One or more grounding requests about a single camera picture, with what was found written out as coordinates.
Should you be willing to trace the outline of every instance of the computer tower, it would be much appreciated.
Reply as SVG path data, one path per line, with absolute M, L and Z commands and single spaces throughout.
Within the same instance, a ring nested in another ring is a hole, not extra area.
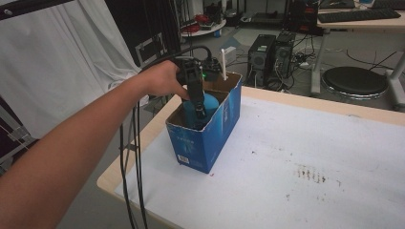
M 309 35 L 323 35 L 322 28 L 316 26 L 318 15 L 317 0 L 287 1 L 289 1 L 288 15 L 283 29 Z
M 247 85 L 262 88 L 273 70 L 275 35 L 260 34 L 248 51 Z
M 290 31 L 282 31 L 277 36 L 275 48 L 275 76 L 288 78 L 289 65 L 292 57 L 292 50 L 294 48 L 295 33 Z

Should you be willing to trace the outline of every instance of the chair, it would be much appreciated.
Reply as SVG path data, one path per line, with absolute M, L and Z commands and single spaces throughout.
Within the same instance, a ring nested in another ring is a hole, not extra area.
M 337 67 L 324 72 L 322 86 L 330 93 L 349 99 L 376 99 L 388 89 L 387 77 L 357 67 Z

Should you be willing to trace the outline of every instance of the blue box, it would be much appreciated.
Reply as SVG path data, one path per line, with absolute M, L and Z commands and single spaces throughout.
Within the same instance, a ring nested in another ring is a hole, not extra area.
M 186 128 L 182 104 L 166 119 L 177 161 L 208 174 L 239 119 L 241 112 L 241 80 L 237 73 L 227 73 L 216 82 L 204 82 L 204 90 L 214 95 L 220 106 L 200 131 Z

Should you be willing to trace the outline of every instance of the forearm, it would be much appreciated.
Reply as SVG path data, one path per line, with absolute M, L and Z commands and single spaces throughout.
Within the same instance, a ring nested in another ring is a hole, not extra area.
M 1 178 L 0 219 L 16 219 L 8 214 L 17 214 L 19 220 L 11 222 L 14 226 L 18 222 L 45 222 L 49 224 L 36 226 L 55 227 L 98 164 L 122 120 L 145 95 L 141 80 L 142 77 L 133 77 L 125 81 L 33 146 Z

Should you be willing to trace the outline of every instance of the hand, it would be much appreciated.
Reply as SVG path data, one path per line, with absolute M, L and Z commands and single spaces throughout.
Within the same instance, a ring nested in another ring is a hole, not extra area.
M 166 60 L 147 69 L 138 77 L 143 77 L 148 94 L 155 96 L 177 94 L 189 100 L 187 90 L 176 79 L 178 71 L 179 68 L 173 62 Z

